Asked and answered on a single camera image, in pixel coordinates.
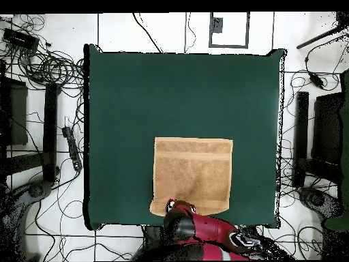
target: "floor tile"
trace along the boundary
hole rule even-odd
[[[52,237],[42,235],[27,235],[27,255],[32,256],[40,253],[40,261],[45,256],[48,262],[92,262],[94,260],[94,237],[59,237],[55,236],[55,245]]]
[[[334,12],[276,12],[274,29],[274,48],[285,48],[288,51],[285,63],[286,71],[297,71],[305,68],[305,57],[315,46],[341,35],[324,38],[297,49],[297,46],[337,25]],[[313,72],[332,72],[343,52],[348,38],[330,45],[315,49],[309,56],[308,68]],[[348,67],[348,58],[344,57],[336,72],[343,72]]]
[[[331,76],[324,76],[324,79],[327,80],[328,84],[326,86],[327,89],[332,89],[331,92],[324,91],[322,89],[317,88],[312,83],[309,83],[309,75],[304,73],[285,73],[284,75],[284,89],[285,89],[285,97],[284,97],[284,114],[283,114],[283,139],[282,146],[286,149],[283,149],[283,157],[289,158],[289,146],[293,147],[293,134],[294,134],[294,110],[296,100],[295,97],[298,91],[307,91],[309,92],[309,111],[308,111],[308,143],[307,143],[307,152],[308,157],[310,157],[310,152],[312,149],[312,139],[313,139],[313,128],[314,128],[314,103],[318,96],[327,95],[328,93],[336,93],[340,92],[341,86],[340,83],[337,84]]]
[[[209,48],[209,22],[210,13],[192,12],[189,21],[189,27],[195,33],[196,40],[195,36],[193,39],[193,37],[191,36],[191,31],[188,29],[187,45],[191,46],[195,40],[195,44],[188,50],[188,53],[266,55],[271,50],[273,35],[272,12],[251,12],[249,22],[248,49]]]
[[[136,253],[136,251],[141,247],[143,239],[97,237],[97,243],[103,244],[107,249],[118,253],[119,255],[124,255],[123,257],[120,257],[118,254],[108,251],[103,246],[97,246],[96,261],[124,261],[124,258],[128,259]]]
[[[107,224],[96,233],[97,236],[143,236],[141,226],[136,225]]]
[[[185,13],[135,13],[137,21],[166,53],[182,53]],[[99,45],[103,51],[156,53],[157,49],[132,13],[100,14]]]
[[[284,197],[280,201],[279,216],[281,227],[279,229],[264,230],[265,236],[279,241],[294,241],[298,230],[304,226],[311,224],[312,226],[321,228],[317,214],[304,207],[298,200],[295,200],[293,203],[291,198],[287,203],[284,202]]]
[[[52,51],[69,54],[74,61],[83,58],[84,44],[97,43],[97,14],[46,14],[40,31]]]
[[[60,191],[54,190],[42,201],[42,208],[37,219],[39,225],[54,234],[94,235],[93,231],[86,228],[82,215],[83,176],[74,180],[65,191],[67,187],[68,184],[62,186]],[[37,211],[38,204],[33,205],[29,210],[26,223],[28,233],[41,232],[33,223]]]

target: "green table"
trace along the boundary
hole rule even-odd
[[[343,181],[338,188],[338,196],[343,203],[344,212],[339,218],[329,218],[324,225],[333,231],[349,231],[349,70],[341,73],[340,81],[345,102],[339,112],[343,130],[340,164]]]
[[[84,52],[85,223],[162,224],[149,211],[156,136],[232,139],[230,209],[214,216],[233,224],[275,223],[283,50],[268,56],[101,53],[86,45]]]

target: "tan towel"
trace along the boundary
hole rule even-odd
[[[229,209],[232,141],[155,138],[150,212],[165,216],[169,199],[195,205],[201,215]]]

